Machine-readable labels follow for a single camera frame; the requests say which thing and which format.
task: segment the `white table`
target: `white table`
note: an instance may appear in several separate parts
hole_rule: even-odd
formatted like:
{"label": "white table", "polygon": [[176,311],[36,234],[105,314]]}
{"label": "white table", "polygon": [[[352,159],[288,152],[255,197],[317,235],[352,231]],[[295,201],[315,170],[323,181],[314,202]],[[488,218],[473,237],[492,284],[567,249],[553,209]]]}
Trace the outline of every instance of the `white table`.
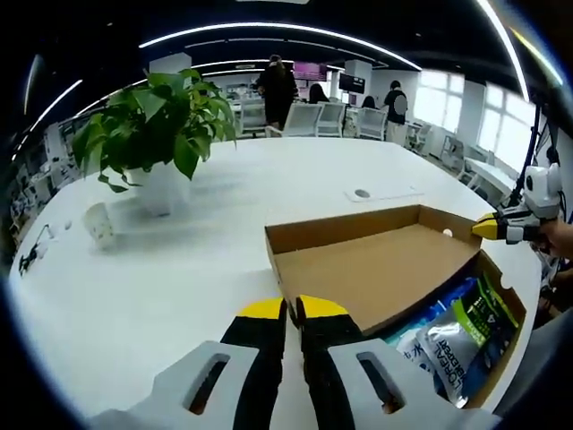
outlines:
{"label": "white table", "polygon": [[[346,195],[356,188],[391,195],[393,184],[423,194],[369,202]],[[131,407],[148,395],[157,373],[204,340],[219,340],[237,311],[279,296],[266,223],[416,203],[470,219],[492,210],[455,178],[396,144],[357,139],[257,139],[239,141],[237,149],[218,143],[190,190],[186,228],[161,234],[135,228],[118,250],[103,254],[80,216],[101,201],[113,212],[132,196],[113,194],[91,176],[60,191],[23,241],[20,252],[28,252],[44,224],[56,231],[56,241],[23,279],[17,264],[12,267],[9,291],[31,350],[79,414]],[[73,225],[64,230],[67,220]],[[484,404],[493,410],[524,354],[541,267],[525,244],[486,242],[483,249],[527,309],[515,353]],[[273,429],[317,428],[301,363],[289,324]]]}
{"label": "white table", "polygon": [[477,185],[481,178],[495,186],[504,196],[508,196],[516,186],[515,179],[506,175],[500,168],[477,159],[464,159],[464,162],[475,172],[475,176],[467,184],[468,188]]}

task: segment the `ceiling light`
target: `ceiling light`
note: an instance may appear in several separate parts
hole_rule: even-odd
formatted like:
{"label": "ceiling light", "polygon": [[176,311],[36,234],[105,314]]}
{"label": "ceiling light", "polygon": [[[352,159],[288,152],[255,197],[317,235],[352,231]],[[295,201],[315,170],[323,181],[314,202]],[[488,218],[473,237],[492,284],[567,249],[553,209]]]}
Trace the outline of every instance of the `ceiling light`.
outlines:
{"label": "ceiling light", "polygon": [[236,39],[228,39],[229,42],[286,42],[284,39],[277,39],[277,38],[236,38]]}
{"label": "ceiling light", "polygon": [[37,73],[39,68],[40,56],[35,55],[32,60],[30,67],[30,72],[28,73],[28,81],[26,82],[26,92],[24,93],[24,115],[28,113],[28,100],[30,99],[30,87],[32,85],[32,80],[34,75]]}
{"label": "ceiling light", "polygon": [[375,59],[373,59],[373,58],[371,58],[371,57],[369,57],[369,56],[363,56],[362,54],[357,54],[356,52],[346,51],[345,49],[340,49],[340,48],[338,48],[337,51],[344,52],[345,54],[351,54],[351,55],[353,55],[353,56],[359,56],[359,57],[361,57],[361,58],[363,58],[363,59],[365,59],[365,60],[370,61],[371,63],[380,63],[380,61],[377,61],[377,60],[375,60]]}
{"label": "ceiling light", "polygon": [[[192,69],[201,69],[202,67],[211,67],[212,65],[232,65],[234,63],[267,63],[269,59],[262,60],[230,60],[230,61],[217,61],[216,63],[205,63],[192,65]],[[292,60],[283,60],[283,63],[294,63]]]}
{"label": "ceiling light", "polygon": [[330,30],[323,30],[323,29],[316,29],[314,27],[307,27],[304,25],[296,25],[296,24],[285,24],[280,22],[231,22],[227,24],[217,24],[217,25],[208,25],[205,27],[196,27],[194,29],[178,31],[177,33],[167,34],[166,36],[162,36],[161,38],[149,40],[145,43],[140,44],[140,48],[149,47],[151,45],[155,45],[156,43],[163,42],[164,40],[178,38],[179,36],[185,36],[188,34],[200,33],[203,31],[209,30],[223,30],[223,29],[236,29],[236,28],[253,28],[253,27],[260,27],[260,28],[275,28],[275,29],[285,29],[285,30],[300,30],[306,31],[310,33],[318,33],[324,36],[330,36],[336,39],[343,39],[348,42],[353,42],[358,45],[362,45],[363,47],[369,47],[374,49],[382,54],[387,56],[392,56],[396,58],[398,61],[405,63],[414,69],[421,71],[422,67],[419,65],[412,63],[411,61],[406,60],[403,56],[399,56],[398,54],[388,51],[383,47],[379,47],[378,45],[374,45],[373,43],[367,42],[365,40],[353,38],[351,36],[347,36],[346,34],[336,33],[335,31]]}
{"label": "ceiling light", "polygon": [[93,108],[94,106],[96,106],[98,103],[109,99],[111,96],[117,94],[119,91],[124,90],[124,89],[126,89],[126,88],[133,87],[133,86],[135,86],[135,85],[139,85],[140,83],[144,83],[145,81],[147,81],[147,78],[140,79],[140,80],[138,80],[137,82],[130,83],[130,84],[127,85],[126,87],[123,87],[123,88],[120,88],[119,90],[115,90],[115,91],[113,91],[113,92],[110,92],[110,93],[107,94],[106,96],[102,97],[102,98],[99,99],[99,100],[94,101],[93,103],[91,103],[90,105],[88,105],[88,106],[86,106],[84,109],[82,109],[80,112],[78,112],[77,114],[75,114],[75,115],[73,116],[73,119],[77,118],[78,116],[80,116],[80,115],[83,114],[84,112],[90,110],[91,108]]}
{"label": "ceiling light", "polygon": [[553,64],[551,64],[549,62],[549,60],[541,53],[539,52],[539,49],[537,49],[536,47],[534,47],[531,42],[529,42],[529,40],[527,40],[526,38],[524,38],[521,34],[519,34],[515,29],[511,28],[511,31],[513,31],[513,34],[516,35],[516,38],[523,43],[523,45],[527,48],[527,50],[537,59],[539,60],[539,62],[543,65],[543,67],[545,67],[545,69],[547,69],[547,71],[553,76],[553,78],[555,79],[555,81],[557,81],[557,83],[559,85],[563,85],[563,78],[561,78],[561,76],[557,73],[557,70],[555,70],[555,67],[553,67]]}
{"label": "ceiling light", "polygon": [[210,40],[209,42],[192,43],[191,45],[185,45],[185,47],[202,47],[204,45],[212,45],[213,43],[222,43],[222,42],[225,42],[225,40],[221,39],[221,40]]}
{"label": "ceiling light", "polygon": [[292,39],[290,39],[289,42],[291,42],[291,43],[302,43],[303,45],[310,45],[311,47],[324,47],[325,49],[331,48],[328,45],[324,45],[323,43],[307,42],[305,40],[292,40]]}
{"label": "ceiling light", "polygon": [[73,89],[75,87],[77,87],[78,85],[80,85],[83,82],[82,79],[79,79],[78,81],[76,81],[70,88],[68,88],[66,91],[64,91],[62,94],[60,94],[59,96],[57,96],[57,99],[55,99],[52,104],[50,106],[47,107],[47,109],[42,112],[42,115],[39,116],[38,120],[34,123],[34,125],[30,128],[30,131],[33,131],[38,124],[40,123],[40,121],[42,119],[44,119],[46,117],[46,115],[50,112],[50,110],[52,110],[54,108],[55,105],[57,105],[60,101],[62,101],[62,99],[67,96],[70,92],[73,91]]}
{"label": "ceiling light", "polygon": [[498,32],[498,36],[503,42],[506,51],[508,51],[509,58],[511,59],[511,63],[513,64],[513,68],[517,74],[517,80],[519,81],[519,86],[521,87],[521,93],[523,95],[524,100],[529,103],[529,93],[527,92],[527,84],[526,84],[526,77],[523,74],[523,69],[521,68],[521,64],[519,63],[519,59],[517,58],[516,49],[511,44],[511,40],[509,39],[508,33],[505,31],[503,24],[500,21],[500,18],[493,10],[492,6],[488,3],[487,0],[475,0],[480,7],[483,9],[487,17],[489,18],[490,22],[495,27],[495,30]]}
{"label": "ceiling light", "polygon": [[264,72],[265,69],[246,69],[246,70],[225,70],[223,72],[204,73],[203,76],[215,76],[218,74],[231,74],[231,73],[248,73],[248,72]]}
{"label": "ceiling light", "polygon": [[[201,69],[202,67],[211,67],[213,65],[233,65],[233,64],[239,64],[239,63],[267,63],[269,60],[268,59],[259,59],[259,60],[229,60],[229,61],[217,61],[216,63],[205,63],[205,64],[197,64],[197,65],[192,65],[191,68],[192,69]],[[283,60],[283,63],[288,63],[288,64],[292,64],[295,61],[293,60]],[[327,64],[326,65],[329,69],[331,70],[339,70],[344,72],[344,68],[343,67],[337,67],[335,65],[330,65]]]}

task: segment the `open cardboard box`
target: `open cardboard box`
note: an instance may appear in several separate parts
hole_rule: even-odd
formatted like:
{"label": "open cardboard box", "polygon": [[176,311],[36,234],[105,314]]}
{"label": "open cardboard box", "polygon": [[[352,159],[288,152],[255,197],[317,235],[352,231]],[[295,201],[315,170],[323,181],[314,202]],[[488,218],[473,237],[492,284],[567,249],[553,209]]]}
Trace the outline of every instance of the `open cardboard box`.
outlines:
{"label": "open cardboard box", "polygon": [[[485,272],[520,327],[526,309],[500,284],[497,266],[471,234],[469,219],[406,206],[384,211],[265,227],[273,270],[290,304],[302,294],[345,307],[366,336],[403,322],[458,278]],[[519,336],[466,404],[483,404],[509,361]]]}

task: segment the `woman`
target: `woman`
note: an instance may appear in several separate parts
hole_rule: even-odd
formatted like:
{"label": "woman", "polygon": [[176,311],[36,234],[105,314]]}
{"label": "woman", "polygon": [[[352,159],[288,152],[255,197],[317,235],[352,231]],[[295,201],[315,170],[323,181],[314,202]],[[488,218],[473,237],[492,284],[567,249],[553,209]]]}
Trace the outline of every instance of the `woman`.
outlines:
{"label": "woman", "polygon": [[328,103],[329,102],[329,98],[326,97],[326,94],[324,94],[324,91],[322,90],[322,87],[318,84],[318,83],[314,83],[309,91],[309,100],[308,102],[311,105],[316,105],[319,102],[325,102]]}
{"label": "woman", "polygon": [[373,96],[367,96],[362,104],[363,108],[377,109]]}
{"label": "woman", "polygon": [[257,82],[259,94],[265,98],[267,124],[282,130],[287,121],[288,111],[298,95],[295,77],[285,68],[282,58],[270,56],[269,66]]}

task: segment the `cardboard box lid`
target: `cardboard box lid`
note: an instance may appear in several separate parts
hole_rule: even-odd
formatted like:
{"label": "cardboard box lid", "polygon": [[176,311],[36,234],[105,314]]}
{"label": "cardboard box lid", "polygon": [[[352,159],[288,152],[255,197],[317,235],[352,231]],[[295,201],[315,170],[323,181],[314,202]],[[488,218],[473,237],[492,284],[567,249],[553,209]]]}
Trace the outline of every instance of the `cardboard box lid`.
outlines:
{"label": "cardboard box lid", "polygon": [[479,252],[473,224],[416,205],[265,229],[285,298],[332,300],[369,333],[410,310]]}

